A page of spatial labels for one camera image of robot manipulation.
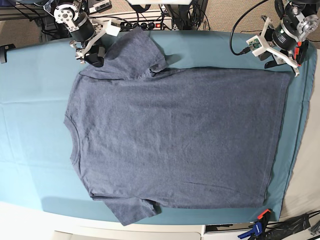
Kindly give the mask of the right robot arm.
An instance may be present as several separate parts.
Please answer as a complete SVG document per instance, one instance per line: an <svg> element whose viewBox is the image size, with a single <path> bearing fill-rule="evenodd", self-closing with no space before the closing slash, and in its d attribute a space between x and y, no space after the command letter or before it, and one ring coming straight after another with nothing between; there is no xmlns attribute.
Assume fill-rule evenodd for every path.
<svg viewBox="0 0 320 240"><path fill-rule="evenodd" d="M100 68L106 54L101 38L108 34L112 22L90 19L83 3L83 0L48 0L43 9L70 33L69 45L75 49L76 60Z"/></svg>

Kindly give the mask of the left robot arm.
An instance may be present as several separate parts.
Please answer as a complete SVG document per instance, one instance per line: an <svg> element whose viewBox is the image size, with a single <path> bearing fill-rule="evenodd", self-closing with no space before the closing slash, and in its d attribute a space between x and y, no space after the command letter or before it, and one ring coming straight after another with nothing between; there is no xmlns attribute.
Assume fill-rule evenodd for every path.
<svg viewBox="0 0 320 240"><path fill-rule="evenodd" d="M270 47L278 47L280 53L292 59L301 66L304 62L309 40L307 37L320 24L317 13L320 8L318 0L282 0L274 1L274 8L280 19L280 24L273 27L266 23L260 33Z"/></svg>

